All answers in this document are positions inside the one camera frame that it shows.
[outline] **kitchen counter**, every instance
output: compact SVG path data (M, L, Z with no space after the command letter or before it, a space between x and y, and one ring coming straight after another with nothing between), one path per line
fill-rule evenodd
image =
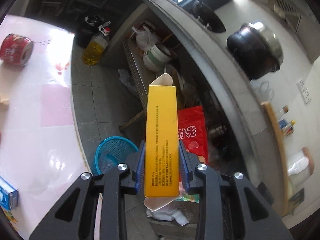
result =
M0 41L16 33L35 41L25 67L0 60L0 174L19 191L7 216L19 234L31 232L65 190L87 171L71 97L74 34L7 15Z

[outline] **metal screw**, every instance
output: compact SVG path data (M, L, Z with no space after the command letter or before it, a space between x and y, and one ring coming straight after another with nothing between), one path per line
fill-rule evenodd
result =
M236 179L243 179L243 174L241 172L236 172L235 173L235 178Z
M120 163L118 165L118 170L120 170L120 171L125 171L127 168L128 168L128 165L125 163Z
M205 171L207 169L207 165L201 163L201 164L198 164L197 168L200 171Z
M89 179L90 178L90 173L88 173L88 172L82 173L80 177L83 180Z

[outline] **wooden shelf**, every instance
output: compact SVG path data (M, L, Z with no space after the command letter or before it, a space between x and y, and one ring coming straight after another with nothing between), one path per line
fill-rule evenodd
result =
M284 185L284 199L283 199L283 209L282 209L282 216L285 216L288 211L288 199L289 199L289 191L288 191L288 167L287 167L287 158L285 154L284 144L283 144L283 137L282 132L279 128L279 124L276 118L276 114L273 110L273 107L270 102L262 102L262 107L264 108L265 112L267 113L269 120L271 122L274 135L278 144L279 154L280 154L280 161L282 167L282 175L283 175L283 185Z

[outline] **stacked bowls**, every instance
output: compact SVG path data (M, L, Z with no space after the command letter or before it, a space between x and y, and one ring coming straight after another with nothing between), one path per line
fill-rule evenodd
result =
M161 43L156 43L143 56L143 63L152 72L163 72L165 64L175 58L176 55Z

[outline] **red can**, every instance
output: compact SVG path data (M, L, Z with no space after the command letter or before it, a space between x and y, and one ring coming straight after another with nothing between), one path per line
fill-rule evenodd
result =
M17 34L9 34L2 42L0 58L18 66L25 66L33 51L34 42Z

